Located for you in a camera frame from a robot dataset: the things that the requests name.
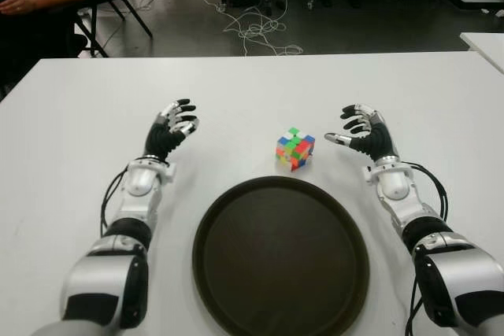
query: concrete floor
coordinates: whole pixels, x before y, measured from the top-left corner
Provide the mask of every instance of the concrete floor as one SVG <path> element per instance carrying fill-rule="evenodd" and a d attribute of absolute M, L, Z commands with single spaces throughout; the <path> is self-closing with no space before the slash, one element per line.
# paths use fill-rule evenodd
<path fill-rule="evenodd" d="M 131 0 L 143 6 L 149 0 Z M 320 3 L 312 11 L 307 0 L 289 0 L 281 20 L 286 31 L 269 35 L 273 45 L 299 45 L 304 54 L 388 53 L 467 50 L 462 31 L 504 32 L 504 20 L 479 10 L 464 11 L 447 0 L 363 0 L 352 9 L 346 0 L 333 7 Z M 203 0 L 153 0 L 140 16 L 150 26 L 150 40 L 132 15 L 121 19 L 107 5 L 98 18 L 101 44 L 111 57 L 207 57 L 244 55 L 236 33 L 223 33 L 230 19 Z M 238 16 L 240 9 L 228 12 Z M 273 17 L 281 12 L 277 9 Z M 249 19 L 257 22 L 258 17 Z M 271 55 L 265 46 L 247 43 L 249 55 Z"/>

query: brown tray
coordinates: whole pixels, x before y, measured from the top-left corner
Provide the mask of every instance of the brown tray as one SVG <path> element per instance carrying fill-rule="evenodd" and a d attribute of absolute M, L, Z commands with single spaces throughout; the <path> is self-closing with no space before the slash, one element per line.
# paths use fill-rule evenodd
<path fill-rule="evenodd" d="M 241 183 L 210 206 L 196 233 L 193 273 L 229 334 L 338 335 L 364 304 L 369 259 L 334 198 L 270 176 Z"/>

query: robotic arm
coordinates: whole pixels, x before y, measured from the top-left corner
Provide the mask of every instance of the robotic arm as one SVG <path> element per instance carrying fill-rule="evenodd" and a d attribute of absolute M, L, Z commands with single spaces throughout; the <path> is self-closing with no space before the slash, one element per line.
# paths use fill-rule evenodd
<path fill-rule="evenodd" d="M 327 133 L 328 141 L 369 155 L 365 179 L 376 185 L 398 236 L 412 256 L 428 317 L 460 335 L 497 336 L 504 331 L 504 271 L 481 248 L 453 232 L 421 202 L 413 173 L 402 163 L 383 117 L 367 105 L 350 105 L 343 128 L 360 138 Z"/>
<path fill-rule="evenodd" d="M 101 336 L 137 327 L 146 315 L 147 251 L 157 221 L 161 188 L 172 182 L 168 154 L 198 127 L 189 100 L 157 115 L 142 157 L 125 173 L 122 202 L 106 233 L 70 271 L 61 293 L 61 322 L 34 336 Z"/>

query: colorful cube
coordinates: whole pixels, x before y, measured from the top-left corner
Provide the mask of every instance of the colorful cube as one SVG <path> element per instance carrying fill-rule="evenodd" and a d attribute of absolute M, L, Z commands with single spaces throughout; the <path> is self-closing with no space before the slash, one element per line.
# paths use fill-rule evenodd
<path fill-rule="evenodd" d="M 291 127 L 276 144 L 276 158 L 294 171 L 306 164 L 313 154 L 314 146 L 314 137 Z"/>

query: table surface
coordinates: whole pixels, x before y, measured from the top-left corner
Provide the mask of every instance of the table surface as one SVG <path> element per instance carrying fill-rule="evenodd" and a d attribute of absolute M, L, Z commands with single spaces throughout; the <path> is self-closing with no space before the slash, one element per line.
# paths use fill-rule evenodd
<path fill-rule="evenodd" d="M 150 250 L 149 310 L 126 335 L 224 335 L 191 274 L 198 223 L 217 197 L 263 175 L 311 182 L 352 215 L 366 241 L 370 284 L 348 335 L 402 335 L 413 269 L 361 167 L 370 160 L 323 139 L 355 102 L 387 119 L 404 160 L 430 168 L 450 200 L 450 225 L 504 263 L 502 75 L 476 52 L 304 57 L 41 61 L 0 103 L 0 313 L 5 334 L 58 318 L 65 276 L 98 237 L 109 181 L 141 154 L 156 113 L 190 97 L 201 125 L 169 160 Z M 276 140 L 296 126 L 315 136 L 311 164 L 290 173 Z M 433 185 L 417 175 L 435 209 Z M 417 335 L 446 335 L 423 310 Z"/>
<path fill-rule="evenodd" d="M 504 33 L 461 33 L 460 38 L 504 74 Z"/>

